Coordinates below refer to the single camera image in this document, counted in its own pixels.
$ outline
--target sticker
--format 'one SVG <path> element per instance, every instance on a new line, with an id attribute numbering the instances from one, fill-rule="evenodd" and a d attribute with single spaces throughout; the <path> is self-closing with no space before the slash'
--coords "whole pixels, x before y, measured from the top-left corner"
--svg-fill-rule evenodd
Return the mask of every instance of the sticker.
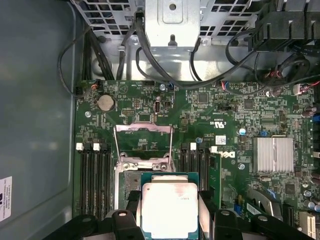
<path id="1" fill-rule="evenodd" d="M 257 209 L 255 209 L 253 206 L 251 206 L 249 203 L 246 204 L 246 209 L 252 213 L 253 215 L 261 214 Z"/>
<path id="2" fill-rule="evenodd" d="M 227 137 L 226 135 L 222 135 L 222 136 L 215 136 L 215 144 L 216 145 L 226 145 L 227 144 Z"/>
<path id="3" fill-rule="evenodd" d="M 12 176 L 0 179 L 0 222 L 11 216 Z"/>

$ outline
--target gray metal panel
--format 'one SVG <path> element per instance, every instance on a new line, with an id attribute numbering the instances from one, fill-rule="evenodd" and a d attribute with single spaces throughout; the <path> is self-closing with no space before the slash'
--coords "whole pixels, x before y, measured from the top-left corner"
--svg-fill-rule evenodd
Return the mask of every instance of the gray metal panel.
<path id="1" fill-rule="evenodd" d="M 72 217 L 73 103 L 56 68 L 75 15 L 61 1 L 3 0 L 0 16 L 0 179 L 12 176 L 0 238 L 38 240 Z M 69 81 L 72 56 L 63 62 Z"/>

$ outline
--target connector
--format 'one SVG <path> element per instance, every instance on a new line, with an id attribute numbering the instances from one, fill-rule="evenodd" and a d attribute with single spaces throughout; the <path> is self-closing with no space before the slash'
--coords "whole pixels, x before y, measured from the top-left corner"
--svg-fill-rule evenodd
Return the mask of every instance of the connector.
<path id="1" fill-rule="evenodd" d="M 299 212 L 299 225 L 304 234 L 316 239 L 316 217 L 305 211 L 301 211 Z"/>
<path id="2" fill-rule="evenodd" d="M 82 152 L 84 149 L 85 149 L 85 147 L 84 147 L 84 144 L 82 142 L 77 142 L 75 144 L 75 150 Z"/>

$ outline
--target white label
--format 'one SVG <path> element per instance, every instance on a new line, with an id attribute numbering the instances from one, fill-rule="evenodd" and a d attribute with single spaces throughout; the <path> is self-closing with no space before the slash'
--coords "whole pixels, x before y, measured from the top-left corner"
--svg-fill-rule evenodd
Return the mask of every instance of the white label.
<path id="1" fill-rule="evenodd" d="M 12 176 L 0 179 L 0 222 L 11 216 Z"/>
<path id="2" fill-rule="evenodd" d="M 224 129 L 226 122 L 222 122 L 222 121 L 211 121 L 210 125 L 214 125 L 214 127 L 216 129 Z"/>
<path id="3" fill-rule="evenodd" d="M 246 209 L 252 213 L 253 215 L 261 214 L 257 209 L 255 209 L 253 206 L 251 206 L 249 203 L 246 204 Z"/>
<path id="4" fill-rule="evenodd" d="M 225 135 L 215 136 L 215 145 L 226 145 L 226 144 L 227 144 L 227 137 Z"/>
<path id="5" fill-rule="evenodd" d="M 230 152 L 228 152 L 228 151 L 219 151 L 218 153 L 223 158 L 232 158 L 232 159 L 234 159 L 236 157 L 236 152 L 234 152 L 234 151 L 230 151 Z"/>

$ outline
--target capacitor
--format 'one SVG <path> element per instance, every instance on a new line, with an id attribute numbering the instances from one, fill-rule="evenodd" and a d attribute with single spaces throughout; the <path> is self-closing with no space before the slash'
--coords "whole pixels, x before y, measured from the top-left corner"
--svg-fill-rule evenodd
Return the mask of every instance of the capacitor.
<path id="1" fill-rule="evenodd" d="M 308 199 L 303 201 L 303 205 L 305 207 L 308 207 L 311 210 L 314 210 L 314 208 L 315 208 L 315 203 L 313 201 L 308 200 Z"/>
<path id="2" fill-rule="evenodd" d="M 313 172 L 313 173 L 311 173 L 311 177 L 313 177 L 315 179 L 320 179 L 320 174 L 316 173 L 316 172 Z"/>
<path id="3" fill-rule="evenodd" d="M 310 118 L 313 117 L 315 113 L 313 111 L 304 111 L 301 113 L 301 116 L 304 118 Z"/>
<path id="4" fill-rule="evenodd" d="M 305 199 L 305 200 L 303 201 L 303 206 L 308 207 L 308 205 L 309 205 L 310 202 L 311 202 L 311 201 L 310 201 L 309 199 Z"/>
<path id="5" fill-rule="evenodd" d="M 320 180 L 318 178 L 312 178 L 311 182 L 313 182 L 314 184 L 320 185 Z"/>
<path id="6" fill-rule="evenodd" d="M 261 131 L 260 132 L 260 136 L 261 137 L 266 137 L 266 136 L 268 136 L 268 133 L 266 131 Z"/>
<path id="7" fill-rule="evenodd" d="M 195 139 L 195 142 L 196 142 L 197 144 L 201 144 L 201 143 L 203 142 L 203 139 L 202 139 L 201 137 L 197 137 L 197 138 Z"/>
<path id="8" fill-rule="evenodd" d="M 98 99 L 97 104 L 104 112 L 109 112 L 115 108 L 115 100 L 108 94 L 102 95 Z"/>
<path id="9" fill-rule="evenodd" d="M 311 210 L 314 210 L 315 209 L 315 203 L 313 201 L 309 202 L 308 204 L 308 208 L 311 209 Z"/>
<path id="10" fill-rule="evenodd" d="M 310 201 L 314 202 L 316 205 L 320 205 L 320 200 L 315 198 L 314 196 L 310 197 Z"/>
<path id="11" fill-rule="evenodd" d="M 303 195 L 307 198 L 310 198 L 312 196 L 312 192 L 310 192 L 309 190 L 305 190 Z"/>
<path id="12" fill-rule="evenodd" d="M 304 108 L 305 111 L 307 112 L 316 112 L 317 111 L 317 108 L 315 106 L 307 106 Z"/>
<path id="13" fill-rule="evenodd" d="M 315 205 L 314 210 L 318 213 L 320 213 L 320 205 Z"/>
<path id="14" fill-rule="evenodd" d="M 246 129 L 243 127 L 240 128 L 238 131 L 236 131 L 236 133 L 241 136 L 246 135 L 246 132 L 247 132 Z"/>

